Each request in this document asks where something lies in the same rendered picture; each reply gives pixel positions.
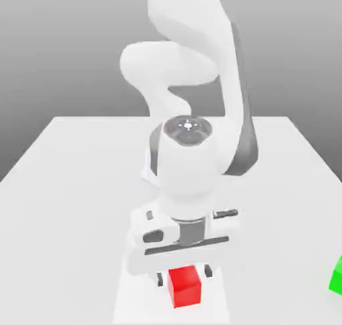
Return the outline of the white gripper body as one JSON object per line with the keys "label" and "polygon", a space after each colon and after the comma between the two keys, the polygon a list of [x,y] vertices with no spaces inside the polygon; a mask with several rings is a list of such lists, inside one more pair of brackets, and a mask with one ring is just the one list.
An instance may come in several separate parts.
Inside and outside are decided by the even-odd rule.
{"label": "white gripper body", "polygon": [[130,275],[138,276],[198,263],[218,263],[226,257],[229,242],[229,236],[222,236],[188,247],[178,244],[146,249],[135,247],[129,250],[125,264]]}

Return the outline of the small red cube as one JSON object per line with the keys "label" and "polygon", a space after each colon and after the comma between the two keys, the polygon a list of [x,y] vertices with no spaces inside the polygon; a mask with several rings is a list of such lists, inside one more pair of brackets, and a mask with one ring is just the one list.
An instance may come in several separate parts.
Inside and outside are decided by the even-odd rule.
{"label": "small red cube", "polygon": [[174,308],[201,303],[202,284],[196,267],[169,269],[168,291]]}

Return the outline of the small green cube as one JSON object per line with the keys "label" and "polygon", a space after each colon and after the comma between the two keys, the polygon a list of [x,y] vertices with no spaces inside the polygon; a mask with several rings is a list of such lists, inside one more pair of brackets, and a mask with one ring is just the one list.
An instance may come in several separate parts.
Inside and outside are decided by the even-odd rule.
{"label": "small green cube", "polygon": [[329,282],[329,290],[342,296],[342,255],[333,269]]}

